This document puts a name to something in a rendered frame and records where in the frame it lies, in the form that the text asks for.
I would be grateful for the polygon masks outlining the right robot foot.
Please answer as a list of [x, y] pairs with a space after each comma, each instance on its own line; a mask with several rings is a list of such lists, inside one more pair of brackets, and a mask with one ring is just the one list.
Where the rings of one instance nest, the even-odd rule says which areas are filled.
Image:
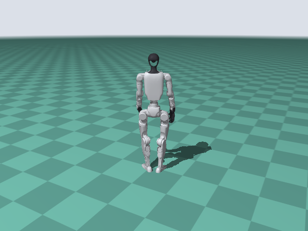
[[162, 168], [160, 168], [160, 166], [159, 167], [157, 167], [157, 169], [156, 169], [156, 173], [160, 173], [162, 170], [164, 170], [165, 168], [166, 168], [167, 166], [166, 165], [163, 165], [163, 167]]

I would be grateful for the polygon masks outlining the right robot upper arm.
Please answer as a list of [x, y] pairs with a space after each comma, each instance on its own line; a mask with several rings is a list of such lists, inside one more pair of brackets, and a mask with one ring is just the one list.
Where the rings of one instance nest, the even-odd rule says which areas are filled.
[[173, 96], [171, 75], [169, 73], [163, 73], [163, 75], [164, 75], [164, 80], [166, 80], [167, 96], [168, 97]]

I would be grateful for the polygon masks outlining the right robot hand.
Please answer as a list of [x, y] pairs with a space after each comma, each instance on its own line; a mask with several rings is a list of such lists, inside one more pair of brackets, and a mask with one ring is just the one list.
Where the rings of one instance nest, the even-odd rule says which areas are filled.
[[169, 122], [170, 123], [174, 122], [174, 117], [175, 117], [175, 113], [174, 112], [175, 112], [175, 107], [173, 108], [173, 111], [170, 110], [170, 113], [169, 113], [169, 115], [170, 115]]

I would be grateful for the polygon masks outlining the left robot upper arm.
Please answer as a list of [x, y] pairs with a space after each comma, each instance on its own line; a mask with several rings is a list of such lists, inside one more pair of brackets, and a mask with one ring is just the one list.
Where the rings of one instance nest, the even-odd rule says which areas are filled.
[[138, 97], [143, 96], [143, 90], [142, 90], [143, 79], [144, 79], [144, 73], [139, 73], [136, 78]]

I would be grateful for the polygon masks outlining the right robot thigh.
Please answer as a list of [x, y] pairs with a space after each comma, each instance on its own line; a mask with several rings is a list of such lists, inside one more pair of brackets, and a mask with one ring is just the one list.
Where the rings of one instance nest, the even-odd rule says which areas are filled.
[[169, 114], [167, 111], [160, 110], [160, 138], [157, 139], [157, 145], [161, 147], [162, 140], [167, 140], [169, 130]]

